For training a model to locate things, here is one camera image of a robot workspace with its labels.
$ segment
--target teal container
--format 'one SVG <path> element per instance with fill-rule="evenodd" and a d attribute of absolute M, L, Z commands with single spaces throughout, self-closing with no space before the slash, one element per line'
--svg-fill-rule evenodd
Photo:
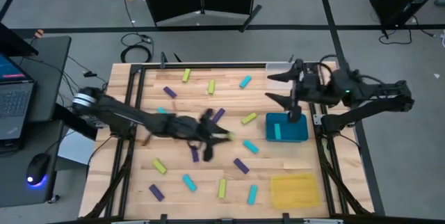
<path fill-rule="evenodd" d="M 280 127 L 280 134 L 275 134 L 276 124 Z M 295 123 L 287 122 L 287 113 L 266 114 L 266 140 L 272 142 L 299 143 L 309 139 L 307 119 L 301 115 L 301 119 Z"/>

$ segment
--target laptop screen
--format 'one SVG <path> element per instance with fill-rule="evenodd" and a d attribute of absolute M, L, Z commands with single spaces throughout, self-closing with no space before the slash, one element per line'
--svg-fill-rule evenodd
<path fill-rule="evenodd" d="M 19 81 L 26 79 L 26 75 L 20 71 L 3 54 L 0 54 L 0 82 Z"/>

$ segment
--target yellow tray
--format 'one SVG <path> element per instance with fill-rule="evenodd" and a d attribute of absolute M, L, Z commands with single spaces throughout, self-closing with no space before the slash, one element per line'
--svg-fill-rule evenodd
<path fill-rule="evenodd" d="M 308 208 L 321 205 L 313 173 L 273 176 L 270 179 L 273 206 L 278 209 Z"/>

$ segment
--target wooden tabletop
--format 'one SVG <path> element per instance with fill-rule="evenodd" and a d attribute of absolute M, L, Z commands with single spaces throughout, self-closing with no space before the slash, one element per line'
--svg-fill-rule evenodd
<path fill-rule="evenodd" d="M 327 62 L 335 68 L 335 63 Z M 115 64 L 108 85 L 108 95 L 124 101 L 129 78 L 130 64 Z M 134 150 L 133 165 L 125 219 L 159 219 L 167 214 L 169 219 L 208 219 L 208 218 L 281 218 L 288 212 L 291 218 L 328 217 L 321 168 L 318 161 L 314 130 L 308 103 L 300 103 L 308 119 L 309 140 L 303 143 L 271 143 L 265 140 L 265 115 L 270 112 L 282 112 L 282 108 L 264 95 L 266 92 L 289 95 L 288 90 L 269 90 L 269 81 L 265 69 L 193 69 L 188 83 L 182 83 L 184 70 L 148 70 L 145 75 L 141 109 L 154 113 L 163 107 L 173 112 L 173 102 L 179 115 L 198 118 L 205 109 L 217 111 L 224 108 L 226 113 L 218 124 L 236 134 L 231 143 L 215 146 L 211 162 L 193 163 L 191 151 L 185 141 L 171 138 L 153 138 L 149 145 L 142 146 L 148 132 L 143 127 L 137 131 L 137 143 Z M 246 75 L 252 76 L 246 88 L 239 84 Z M 216 81 L 214 95 L 207 94 L 209 80 Z M 134 105 L 138 77 L 135 78 L 131 105 Z M 164 91 L 165 86 L 174 90 L 178 96 L 171 99 Z M 338 105 L 329 110 L 332 114 L 345 113 L 348 109 Z M 258 117 L 247 125 L 241 119 L 255 112 Z M 353 129 L 344 129 L 344 136 L 355 140 Z M 109 130 L 99 131 L 96 147 L 109 135 Z M 259 149 L 253 154 L 242 144 L 248 139 Z M 373 205 L 366 182 L 362 160 L 357 146 L 342 137 L 334 139 L 341 175 L 344 184 L 359 202 L 373 211 Z M 108 188 L 115 155 L 117 140 L 110 140 L 92 158 L 90 170 L 83 194 L 80 216 L 86 215 L 102 197 Z M 127 145 L 122 155 L 125 157 Z M 167 168 L 162 175 L 153 165 L 153 159 L 160 159 Z M 250 169 L 244 175 L 233 163 L 239 158 Z M 270 178 L 274 175 L 314 173 L 322 203 L 318 207 L 302 209 L 275 209 L 270 196 Z M 197 186 L 192 193 L 182 181 L 182 176 L 189 174 Z M 227 179 L 227 192 L 223 199 L 218 198 L 219 180 Z M 165 199 L 159 202 L 148 189 L 155 184 Z M 250 186 L 256 184 L 258 193 L 255 205 L 248 205 Z M 332 192 L 337 212 L 340 213 L 339 197 L 331 181 Z M 117 213 L 120 188 L 115 194 L 113 213 Z"/>

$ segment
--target computer mouse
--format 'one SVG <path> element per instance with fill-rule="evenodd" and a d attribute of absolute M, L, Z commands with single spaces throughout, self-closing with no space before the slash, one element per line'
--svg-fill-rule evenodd
<path fill-rule="evenodd" d="M 45 176 L 49 164 L 49 154 L 37 154 L 33 157 L 26 171 L 26 181 L 30 185 L 39 184 Z"/>

